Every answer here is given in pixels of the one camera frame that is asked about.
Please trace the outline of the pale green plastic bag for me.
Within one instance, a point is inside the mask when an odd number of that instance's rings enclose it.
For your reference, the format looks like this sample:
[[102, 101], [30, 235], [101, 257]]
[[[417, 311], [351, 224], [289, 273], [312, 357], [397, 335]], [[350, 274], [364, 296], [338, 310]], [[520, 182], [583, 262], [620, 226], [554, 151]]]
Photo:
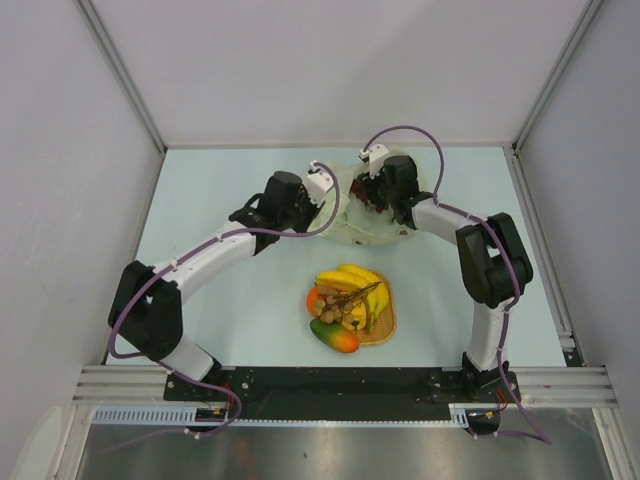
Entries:
[[[415, 196], [410, 200], [411, 207], [411, 202], [422, 193], [420, 168], [409, 154], [397, 149], [388, 150], [390, 156], [381, 170], [393, 169], [415, 175]], [[335, 188], [326, 196], [324, 206], [309, 227], [310, 230], [318, 229], [322, 236], [330, 240], [359, 246], [386, 245], [415, 235], [411, 211], [408, 223], [397, 223], [391, 210], [365, 206], [350, 194], [352, 181], [355, 178], [362, 180], [362, 175], [368, 173], [368, 166], [362, 161], [351, 166], [331, 164], [329, 168], [336, 181]]]

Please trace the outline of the orange fake persimmon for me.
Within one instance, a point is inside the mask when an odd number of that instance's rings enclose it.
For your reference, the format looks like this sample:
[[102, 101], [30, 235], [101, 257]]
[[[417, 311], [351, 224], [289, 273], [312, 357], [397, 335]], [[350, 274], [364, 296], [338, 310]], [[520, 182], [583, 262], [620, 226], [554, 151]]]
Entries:
[[324, 311], [326, 302], [316, 286], [312, 287], [306, 297], [306, 307], [312, 317], [320, 317]]

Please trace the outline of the brown fake longan branch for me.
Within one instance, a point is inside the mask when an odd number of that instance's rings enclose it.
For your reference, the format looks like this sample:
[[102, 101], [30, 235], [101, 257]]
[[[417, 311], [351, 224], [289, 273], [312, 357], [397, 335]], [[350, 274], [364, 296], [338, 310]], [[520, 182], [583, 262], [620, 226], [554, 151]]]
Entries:
[[325, 296], [326, 302], [322, 315], [314, 318], [319, 318], [324, 323], [338, 323], [353, 331], [372, 327], [376, 320], [376, 290], [379, 285], [379, 282], [374, 282], [355, 290], [314, 285]]

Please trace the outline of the yellow fake banana bunch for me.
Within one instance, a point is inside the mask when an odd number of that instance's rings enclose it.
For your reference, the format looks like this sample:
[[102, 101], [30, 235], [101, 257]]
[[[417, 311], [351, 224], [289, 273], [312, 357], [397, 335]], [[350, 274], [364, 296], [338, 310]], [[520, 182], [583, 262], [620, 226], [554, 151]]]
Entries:
[[327, 285], [332, 289], [355, 290], [366, 285], [379, 282], [376, 290], [377, 306], [375, 307], [376, 320], [372, 327], [365, 330], [354, 331], [365, 334], [373, 334], [385, 310], [391, 305], [391, 289], [387, 281], [378, 273], [367, 270], [354, 264], [342, 264], [335, 270], [321, 272], [316, 275], [314, 285]]

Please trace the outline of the green orange fake mango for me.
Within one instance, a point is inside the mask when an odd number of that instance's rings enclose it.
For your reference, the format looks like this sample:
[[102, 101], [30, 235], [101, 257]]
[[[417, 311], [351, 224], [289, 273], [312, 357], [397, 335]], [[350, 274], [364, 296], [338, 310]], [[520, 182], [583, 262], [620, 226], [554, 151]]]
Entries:
[[315, 318], [310, 322], [310, 329], [318, 340], [337, 352], [351, 354], [360, 347], [357, 336], [341, 324], [324, 323]]

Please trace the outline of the dark red fake grapes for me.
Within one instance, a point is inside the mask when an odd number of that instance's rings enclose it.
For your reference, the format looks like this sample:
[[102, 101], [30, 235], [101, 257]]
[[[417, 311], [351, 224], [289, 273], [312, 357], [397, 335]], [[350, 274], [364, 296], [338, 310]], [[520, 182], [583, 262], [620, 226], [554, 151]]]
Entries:
[[350, 194], [365, 206], [370, 206], [366, 185], [359, 178], [355, 178], [350, 187]]

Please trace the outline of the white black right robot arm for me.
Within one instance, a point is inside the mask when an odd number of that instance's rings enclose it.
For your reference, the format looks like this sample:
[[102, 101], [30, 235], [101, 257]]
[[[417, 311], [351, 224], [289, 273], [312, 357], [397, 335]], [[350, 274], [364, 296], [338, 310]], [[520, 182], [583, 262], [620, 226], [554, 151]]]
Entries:
[[472, 333], [462, 356], [461, 388], [484, 401], [507, 380], [505, 347], [510, 313], [533, 278], [533, 267], [514, 220], [506, 213], [481, 218], [420, 189], [416, 162], [406, 154], [363, 151], [358, 176], [366, 200], [392, 210], [394, 220], [457, 249], [464, 287], [474, 301]]

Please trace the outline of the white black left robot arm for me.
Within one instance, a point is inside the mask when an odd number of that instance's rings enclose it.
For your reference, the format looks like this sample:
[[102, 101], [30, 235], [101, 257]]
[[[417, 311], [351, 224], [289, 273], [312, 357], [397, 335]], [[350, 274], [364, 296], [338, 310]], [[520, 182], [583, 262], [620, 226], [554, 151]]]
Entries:
[[108, 317], [108, 349], [120, 359], [116, 339], [145, 357], [186, 377], [197, 398], [214, 397], [221, 387], [219, 362], [184, 330], [183, 306], [201, 287], [226, 269], [261, 253], [282, 237], [320, 234], [311, 227], [329, 195], [338, 197], [335, 174], [313, 163], [304, 178], [277, 171], [212, 237], [192, 250], [155, 265], [135, 260], [125, 267]]

